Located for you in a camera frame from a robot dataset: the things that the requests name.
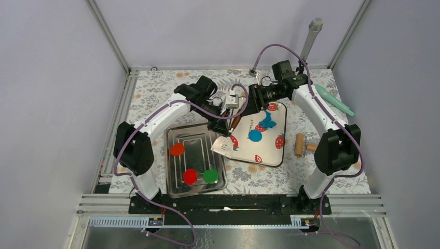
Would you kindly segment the wooden double-ended dough roller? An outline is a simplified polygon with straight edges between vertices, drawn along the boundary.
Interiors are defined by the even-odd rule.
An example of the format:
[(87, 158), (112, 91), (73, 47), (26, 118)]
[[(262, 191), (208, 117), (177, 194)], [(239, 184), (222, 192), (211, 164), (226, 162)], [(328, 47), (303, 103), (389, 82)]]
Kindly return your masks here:
[(303, 133), (297, 133), (295, 136), (294, 155), (296, 157), (303, 157), (305, 151), (316, 151), (317, 145), (307, 142), (307, 137)]

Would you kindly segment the red dough disc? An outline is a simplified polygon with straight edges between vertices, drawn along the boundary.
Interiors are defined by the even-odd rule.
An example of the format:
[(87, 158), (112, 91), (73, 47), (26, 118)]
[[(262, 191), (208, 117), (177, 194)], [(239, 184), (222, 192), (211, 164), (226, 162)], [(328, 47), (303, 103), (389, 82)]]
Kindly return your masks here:
[(193, 185), (198, 180), (198, 173), (194, 169), (188, 169), (183, 173), (183, 182), (187, 185)]

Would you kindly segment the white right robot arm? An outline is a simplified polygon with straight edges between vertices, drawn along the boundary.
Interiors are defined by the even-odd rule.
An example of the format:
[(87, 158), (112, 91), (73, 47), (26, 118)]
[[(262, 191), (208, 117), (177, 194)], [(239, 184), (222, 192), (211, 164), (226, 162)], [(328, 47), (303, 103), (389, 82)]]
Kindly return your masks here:
[(297, 205), (310, 214), (318, 207), (318, 200), (334, 178), (342, 175), (360, 157), (360, 128), (348, 125), (323, 102), (316, 87), (306, 74), (296, 74), (288, 60), (272, 66), (275, 84), (249, 86), (248, 101), (242, 117), (266, 110), (269, 103), (288, 98), (306, 114), (317, 130), (320, 141), (314, 153), (316, 169), (301, 188)]

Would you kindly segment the metal spatula wooden handle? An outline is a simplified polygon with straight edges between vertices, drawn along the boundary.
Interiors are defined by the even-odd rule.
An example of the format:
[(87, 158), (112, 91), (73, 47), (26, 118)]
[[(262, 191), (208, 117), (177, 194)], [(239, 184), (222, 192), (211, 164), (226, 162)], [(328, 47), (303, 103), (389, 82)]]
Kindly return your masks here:
[(237, 138), (232, 134), (233, 131), (237, 128), (239, 122), (241, 121), (241, 116), (234, 118), (230, 124), (228, 129), (227, 136), (218, 137), (212, 147), (211, 151), (224, 156), (228, 159), (232, 159), (234, 152), (239, 148), (239, 143)]

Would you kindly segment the stainless steel baking tray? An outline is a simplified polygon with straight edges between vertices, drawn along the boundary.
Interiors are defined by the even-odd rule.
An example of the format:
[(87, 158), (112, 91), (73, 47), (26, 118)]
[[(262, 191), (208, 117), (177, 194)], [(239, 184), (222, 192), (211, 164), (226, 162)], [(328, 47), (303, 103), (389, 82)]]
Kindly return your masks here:
[[(208, 192), (223, 190), (227, 185), (224, 158), (211, 151), (218, 135), (207, 128), (206, 122), (173, 126), (166, 132), (167, 146), (167, 193), (171, 198), (181, 198)], [(176, 143), (182, 143), (185, 151), (180, 156), (173, 156), (169, 149)], [(198, 180), (193, 185), (183, 182), (183, 173), (194, 169)], [(203, 180), (206, 170), (217, 170), (219, 178), (216, 183), (208, 184)]]

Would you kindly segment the silver microphone on stand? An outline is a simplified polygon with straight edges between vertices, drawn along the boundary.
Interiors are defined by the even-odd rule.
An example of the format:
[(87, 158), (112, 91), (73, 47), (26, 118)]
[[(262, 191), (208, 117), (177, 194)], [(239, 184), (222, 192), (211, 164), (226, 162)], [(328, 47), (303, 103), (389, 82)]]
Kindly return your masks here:
[(297, 72), (302, 74), (305, 69), (306, 60), (310, 54), (312, 46), (316, 40), (317, 35), (321, 32), (323, 27), (323, 20), (321, 18), (314, 18), (309, 24), (308, 34), (300, 53), (301, 60), (298, 60)]

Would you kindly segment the green dough disc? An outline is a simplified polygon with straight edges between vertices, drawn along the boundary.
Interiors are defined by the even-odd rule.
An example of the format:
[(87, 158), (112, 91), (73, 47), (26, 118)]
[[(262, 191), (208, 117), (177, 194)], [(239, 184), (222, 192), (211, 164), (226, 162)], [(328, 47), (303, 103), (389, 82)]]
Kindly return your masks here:
[(203, 173), (203, 180), (208, 184), (216, 183), (218, 181), (218, 178), (219, 178), (219, 173), (217, 170), (210, 169), (210, 170), (206, 170)]

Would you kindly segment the floral table mat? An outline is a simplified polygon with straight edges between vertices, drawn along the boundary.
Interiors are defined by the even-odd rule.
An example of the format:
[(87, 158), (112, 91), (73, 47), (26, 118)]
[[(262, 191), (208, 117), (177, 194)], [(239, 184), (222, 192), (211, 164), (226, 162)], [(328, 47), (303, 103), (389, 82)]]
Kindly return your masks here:
[[(312, 82), (320, 85), (333, 96), (340, 99), (333, 73), (329, 69), (311, 69)], [(248, 70), (173, 70), (173, 71), (140, 71), (131, 105), (128, 110), (127, 122), (143, 121), (146, 116), (161, 106), (181, 84), (195, 83), (200, 76), (207, 76), (218, 86), (214, 96), (223, 98), (233, 84), (245, 86), (256, 83), (256, 79), (248, 75)], [(315, 167), (313, 153), (306, 151), (304, 157), (294, 156), (294, 140), (297, 133), (305, 135), (307, 142), (317, 144), (319, 137), (316, 129), (305, 113), (292, 101), (281, 101), (287, 107), (287, 134), (285, 135), (284, 158), (277, 168), (257, 164), (231, 161), (225, 159), (228, 184), (225, 189), (212, 194), (295, 194), (300, 186), (311, 179)], [(186, 125), (205, 121), (197, 113), (191, 112), (180, 117), (173, 125)], [(165, 135), (153, 142), (155, 162), (151, 168), (156, 185), (162, 193), (166, 193), (166, 145)], [(133, 185), (128, 176), (113, 176), (109, 193), (128, 194)], [(362, 173), (356, 178), (337, 179), (328, 193), (331, 194), (364, 194), (371, 193), (367, 176)]]

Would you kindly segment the mint green handheld tool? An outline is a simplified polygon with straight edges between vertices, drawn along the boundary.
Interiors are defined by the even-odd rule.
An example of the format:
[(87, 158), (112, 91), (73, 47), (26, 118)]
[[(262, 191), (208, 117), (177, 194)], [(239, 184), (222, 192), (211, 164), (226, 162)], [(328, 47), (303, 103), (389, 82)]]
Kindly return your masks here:
[(355, 116), (355, 113), (342, 101), (338, 100), (336, 97), (331, 95), (328, 91), (325, 90), (325, 88), (315, 85), (316, 91), (319, 94), (320, 97), (322, 97), (324, 100), (328, 101), (330, 104), (332, 104), (334, 107), (339, 109), (345, 114), (348, 114), (349, 116)]

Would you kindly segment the white strawberry print tray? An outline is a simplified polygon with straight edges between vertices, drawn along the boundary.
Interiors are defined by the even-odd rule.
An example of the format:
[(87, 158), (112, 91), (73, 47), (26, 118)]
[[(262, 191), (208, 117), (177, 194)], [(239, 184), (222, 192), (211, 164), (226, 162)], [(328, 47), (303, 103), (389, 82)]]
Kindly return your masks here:
[(278, 167), (283, 162), (286, 106), (271, 102), (266, 110), (242, 117), (230, 135), (232, 152), (228, 159)]

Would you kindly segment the orange dough disc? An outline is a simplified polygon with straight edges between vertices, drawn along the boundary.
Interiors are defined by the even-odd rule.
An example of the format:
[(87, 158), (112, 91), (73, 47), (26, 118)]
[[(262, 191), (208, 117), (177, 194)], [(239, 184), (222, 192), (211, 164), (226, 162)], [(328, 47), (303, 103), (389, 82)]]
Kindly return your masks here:
[(182, 155), (184, 151), (185, 147), (182, 143), (176, 143), (169, 149), (170, 154), (175, 157)]

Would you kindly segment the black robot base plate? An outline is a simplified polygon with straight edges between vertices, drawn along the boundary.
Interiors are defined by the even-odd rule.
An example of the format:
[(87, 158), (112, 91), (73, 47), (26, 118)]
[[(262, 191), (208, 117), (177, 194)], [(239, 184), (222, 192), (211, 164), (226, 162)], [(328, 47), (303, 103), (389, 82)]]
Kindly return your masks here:
[(174, 208), (193, 225), (292, 225), (293, 217), (330, 215), (328, 197), (305, 204), (296, 195), (196, 195), (173, 199), (158, 195), (160, 205)]

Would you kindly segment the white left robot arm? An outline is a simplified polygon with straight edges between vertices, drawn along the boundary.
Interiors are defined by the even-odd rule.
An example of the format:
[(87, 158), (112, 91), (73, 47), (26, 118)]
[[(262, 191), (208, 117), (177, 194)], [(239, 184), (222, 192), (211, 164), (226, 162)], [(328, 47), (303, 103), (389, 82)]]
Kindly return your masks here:
[(208, 129), (221, 135), (228, 134), (227, 111), (209, 102), (217, 85), (206, 76), (201, 76), (194, 84), (181, 84), (164, 104), (135, 122), (122, 122), (116, 132), (113, 155), (114, 168), (119, 165), (127, 169), (136, 191), (143, 196), (141, 207), (148, 213), (160, 209), (161, 200), (156, 196), (159, 187), (150, 171), (155, 155), (153, 142), (180, 117), (194, 111), (205, 118)]

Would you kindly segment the blue dough piece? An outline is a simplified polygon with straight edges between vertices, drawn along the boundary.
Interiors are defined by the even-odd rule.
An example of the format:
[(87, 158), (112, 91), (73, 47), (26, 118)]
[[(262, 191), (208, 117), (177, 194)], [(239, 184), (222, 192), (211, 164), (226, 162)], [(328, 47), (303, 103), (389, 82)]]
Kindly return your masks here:
[(263, 135), (262, 132), (256, 129), (250, 130), (249, 134), (248, 134), (248, 138), (249, 140), (251, 140), (252, 142), (259, 142), (262, 140)]

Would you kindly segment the blue dough scrap strip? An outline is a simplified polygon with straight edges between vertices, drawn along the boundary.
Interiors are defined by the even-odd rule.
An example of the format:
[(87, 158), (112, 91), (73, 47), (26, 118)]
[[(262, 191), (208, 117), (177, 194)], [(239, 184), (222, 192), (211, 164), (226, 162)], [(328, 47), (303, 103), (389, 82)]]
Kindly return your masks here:
[(262, 121), (260, 121), (258, 123), (258, 125), (261, 128), (265, 128), (265, 129), (274, 128), (277, 125), (277, 123), (272, 120), (271, 113), (268, 112), (267, 110), (265, 110), (264, 112), (265, 112), (266, 117)]

